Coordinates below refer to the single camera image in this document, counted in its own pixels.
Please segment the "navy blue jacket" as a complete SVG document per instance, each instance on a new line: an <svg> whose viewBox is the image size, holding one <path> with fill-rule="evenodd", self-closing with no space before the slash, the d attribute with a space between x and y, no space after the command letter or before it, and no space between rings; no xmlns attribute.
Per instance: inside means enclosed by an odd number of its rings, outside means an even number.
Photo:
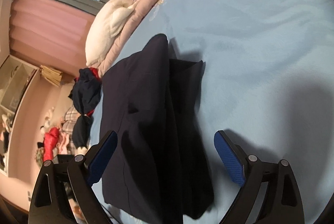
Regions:
<svg viewBox="0 0 334 224"><path fill-rule="evenodd" d="M105 72L100 132L118 136L102 176L105 202L146 223L198 219L213 203L194 118L202 67L170 58L158 34Z"/></svg>

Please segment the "red puffy jacket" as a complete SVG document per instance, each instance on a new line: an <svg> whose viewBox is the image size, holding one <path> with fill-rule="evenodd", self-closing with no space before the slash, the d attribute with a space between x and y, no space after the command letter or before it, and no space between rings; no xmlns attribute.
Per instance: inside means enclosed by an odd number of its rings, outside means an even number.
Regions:
<svg viewBox="0 0 334 224"><path fill-rule="evenodd" d="M53 149L56 147L59 139L59 128L52 127L48 132L44 135L44 155L43 161L52 160Z"/></svg>

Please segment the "black folded garment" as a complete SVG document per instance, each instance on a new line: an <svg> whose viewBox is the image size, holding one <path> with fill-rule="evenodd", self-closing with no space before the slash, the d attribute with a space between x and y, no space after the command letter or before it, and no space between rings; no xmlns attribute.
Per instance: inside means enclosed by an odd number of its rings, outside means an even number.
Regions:
<svg viewBox="0 0 334 224"><path fill-rule="evenodd" d="M87 148L92 123L92 118L86 115L81 115L77 119L72 132L72 141L76 149Z"/></svg>

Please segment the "dark navy crumpled garment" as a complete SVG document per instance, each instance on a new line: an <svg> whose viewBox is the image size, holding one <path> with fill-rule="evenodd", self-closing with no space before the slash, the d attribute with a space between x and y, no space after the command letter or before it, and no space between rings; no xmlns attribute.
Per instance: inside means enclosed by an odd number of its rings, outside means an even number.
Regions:
<svg viewBox="0 0 334 224"><path fill-rule="evenodd" d="M68 95L81 115L91 116L101 99L101 79L94 67L82 68Z"/></svg>

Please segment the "hanging beige tassel cloth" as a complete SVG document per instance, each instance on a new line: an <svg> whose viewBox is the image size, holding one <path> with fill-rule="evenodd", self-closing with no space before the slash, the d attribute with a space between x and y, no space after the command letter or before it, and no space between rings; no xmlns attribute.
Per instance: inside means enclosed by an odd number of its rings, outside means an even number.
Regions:
<svg viewBox="0 0 334 224"><path fill-rule="evenodd" d="M62 76L63 76L62 71L57 70L52 67L41 65L40 73L41 73L41 76L51 85L54 85L55 87L59 87L61 85Z"/></svg>

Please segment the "pink window curtain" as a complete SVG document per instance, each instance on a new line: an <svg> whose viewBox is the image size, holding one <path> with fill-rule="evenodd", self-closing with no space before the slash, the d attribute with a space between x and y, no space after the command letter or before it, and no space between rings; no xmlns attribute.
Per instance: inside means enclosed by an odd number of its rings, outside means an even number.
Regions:
<svg viewBox="0 0 334 224"><path fill-rule="evenodd" d="M13 0L10 53L35 66L77 76L85 68L85 41L94 15L55 0Z"/></svg>

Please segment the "light blue floral bedsheet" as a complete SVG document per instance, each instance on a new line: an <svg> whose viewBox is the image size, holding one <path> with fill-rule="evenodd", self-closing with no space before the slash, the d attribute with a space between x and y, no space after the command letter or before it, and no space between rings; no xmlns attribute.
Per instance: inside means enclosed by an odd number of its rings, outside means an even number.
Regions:
<svg viewBox="0 0 334 224"><path fill-rule="evenodd" d="M292 166L306 223L333 222L333 0L159 0L107 68L155 35L173 58L203 62L194 118L215 199L199 223L219 223L239 187L213 145L224 130L246 153Z"/></svg>

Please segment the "white fluffy pillow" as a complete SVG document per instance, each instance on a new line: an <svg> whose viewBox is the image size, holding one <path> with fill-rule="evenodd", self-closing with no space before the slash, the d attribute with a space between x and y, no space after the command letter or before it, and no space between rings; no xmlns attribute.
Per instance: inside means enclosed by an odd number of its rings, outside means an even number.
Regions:
<svg viewBox="0 0 334 224"><path fill-rule="evenodd" d="M100 64L139 0L109 0L97 13L86 38L86 66Z"/></svg>

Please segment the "wall shelf unit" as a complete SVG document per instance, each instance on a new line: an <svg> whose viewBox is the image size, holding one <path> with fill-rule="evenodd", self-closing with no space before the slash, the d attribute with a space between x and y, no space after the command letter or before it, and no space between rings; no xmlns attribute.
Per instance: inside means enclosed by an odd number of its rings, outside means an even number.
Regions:
<svg viewBox="0 0 334 224"><path fill-rule="evenodd" d="M38 79L38 68L15 56L9 55L1 65L1 173L13 175L14 151L12 135L18 132L19 114L26 103L26 93Z"/></svg>

